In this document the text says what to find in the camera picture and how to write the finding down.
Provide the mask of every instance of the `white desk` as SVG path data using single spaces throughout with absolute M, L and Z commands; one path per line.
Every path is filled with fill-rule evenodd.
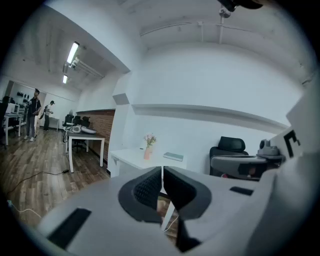
M 49 116 L 50 119 L 56 120 L 56 131 L 58 131 L 60 119 L 54 116 Z
M 174 166 L 182 169 L 187 169 L 187 157 L 183 156 L 183 161 L 176 161 L 169 158 L 163 157 L 163 154 L 150 154 L 150 159 L 145 160 L 145 150 L 139 148 L 129 148 L 129 149 L 121 149 L 121 150 L 112 150 L 110 154 L 114 160 L 116 165 L 116 175 L 111 173 L 111 177 L 117 176 L 120 174 L 120 162 L 128 164 L 137 169 L 146 169 L 150 167 L 158 167 L 161 166 L 161 175 L 162 178 L 164 176 L 164 166 Z M 162 193 L 166 194 L 162 183 Z M 161 225 L 162 231 L 164 231 L 170 221 L 172 214 L 174 213 L 175 207 L 172 202 L 168 207 L 168 210 L 165 214 L 164 220 Z
M 4 115 L 5 117 L 5 144 L 8 146 L 9 145 L 9 140 L 8 140 L 8 128 L 9 128 L 9 118 L 19 118 L 19 132 L 18 132 L 18 137 L 21 135 L 21 114 L 15 114 L 15 113 L 6 113 Z
M 72 163 L 72 140 L 86 140 L 86 151 L 89 151 L 89 141 L 101 141 L 100 147 L 100 166 L 104 166 L 104 148 L 105 148 L 105 138 L 99 134 L 89 134 L 89 133 L 68 133 L 69 137 L 69 162 L 70 162 L 70 172 L 74 172 L 74 165 Z M 67 153 L 67 144 L 65 144 L 65 152 Z

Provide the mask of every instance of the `white ceiling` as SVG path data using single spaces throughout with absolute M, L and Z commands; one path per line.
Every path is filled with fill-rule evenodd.
M 61 15 L 45 6 L 36 11 L 17 35 L 10 54 L 35 62 L 38 67 L 51 74 L 58 85 L 83 90 L 98 78 L 84 71 L 73 71 L 69 68 L 67 85 L 62 83 L 63 65 L 74 41 L 80 44 L 76 56 L 100 74 L 105 76 L 114 66 L 83 44 L 81 38 L 66 31 L 66 27 L 70 28 L 76 24 L 72 21 L 69 21 L 70 24 L 61 23 Z
M 219 42 L 221 4 L 217 0 L 116 0 L 135 20 L 150 48 L 175 42 Z M 224 19 L 222 43 L 268 58 L 304 83 L 317 68 L 316 56 L 294 21 L 280 8 L 237 7 Z

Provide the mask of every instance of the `cable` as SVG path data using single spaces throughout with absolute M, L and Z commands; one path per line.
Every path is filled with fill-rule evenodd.
M 31 211 L 31 212 L 33 212 L 34 214 L 36 214 L 40 219 L 41 219 L 41 216 L 38 214 L 38 213 L 36 213 L 34 210 L 32 210 L 32 209 L 25 209 L 25 210 L 18 210 L 17 209 L 17 207 L 15 207 L 15 205 L 12 203 L 11 204 L 13 207 L 14 207 L 14 209 L 16 209 L 19 213 L 23 213 L 23 212 L 25 212 L 25 211 Z
M 22 182 L 31 179 L 34 176 L 37 176 L 38 174 L 44 173 L 44 174 L 51 174 L 51 175 L 60 175 L 60 174 L 65 174 L 67 173 L 69 170 L 64 170 L 63 172 L 59 172 L 59 173 L 51 173 L 51 172 L 46 172 L 46 171 L 39 171 L 38 173 L 28 177 L 28 178 L 24 178 L 23 180 L 21 180 L 13 189 L 11 189 L 8 193 L 6 193 L 6 197 L 8 198 L 8 195 L 13 192 Z
M 179 218 L 179 215 L 175 218 L 174 221 L 171 222 L 170 226 L 169 226 L 165 231 L 163 231 L 163 232 L 167 232 L 168 229 L 170 229 L 171 225 L 172 225 L 178 218 Z

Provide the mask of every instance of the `person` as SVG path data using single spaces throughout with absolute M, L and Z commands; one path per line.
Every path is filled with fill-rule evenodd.
M 49 115 L 53 114 L 53 112 L 51 111 L 51 106 L 55 104 L 55 102 L 53 100 L 51 100 L 50 104 L 45 106 L 44 109 L 44 126 L 43 126 L 43 130 L 49 132 L 49 124 L 50 124 L 50 118 Z
M 40 91 L 38 89 L 35 89 L 33 98 L 29 101 L 28 114 L 26 118 L 26 136 L 24 137 L 24 139 L 27 140 L 30 137 L 31 129 L 31 142 L 35 140 L 35 119 L 36 116 L 39 115 L 39 110 L 41 108 L 41 103 L 38 99 L 39 93 Z

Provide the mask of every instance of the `wooden floor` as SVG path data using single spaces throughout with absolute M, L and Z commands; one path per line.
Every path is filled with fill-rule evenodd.
M 65 144 L 62 142 L 61 131 L 38 131 L 34 142 L 24 140 L 25 132 L 21 129 L 21 137 L 9 135 L 9 146 L 0 147 L 0 185 L 7 199 L 11 200 L 18 210 L 32 209 L 40 216 L 44 216 L 52 208 L 63 200 L 80 191 L 91 183 L 110 179 L 107 173 L 107 165 L 100 167 L 99 158 L 90 150 L 72 152 L 74 173 L 59 174 L 69 169 L 69 160 L 65 153 Z M 59 174 L 50 175 L 40 173 L 22 182 L 13 192 L 12 190 L 21 180 L 41 171 Z M 165 217 L 169 200 L 159 211 L 161 217 Z M 40 218 L 27 210 L 19 213 L 14 210 L 16 216 L 23 223 L 35 227 Z M 169 225 L 177 217 L 175 211 Z M 166 232 L 166 235 L 174 243 L 177 236 L 178 221 Z

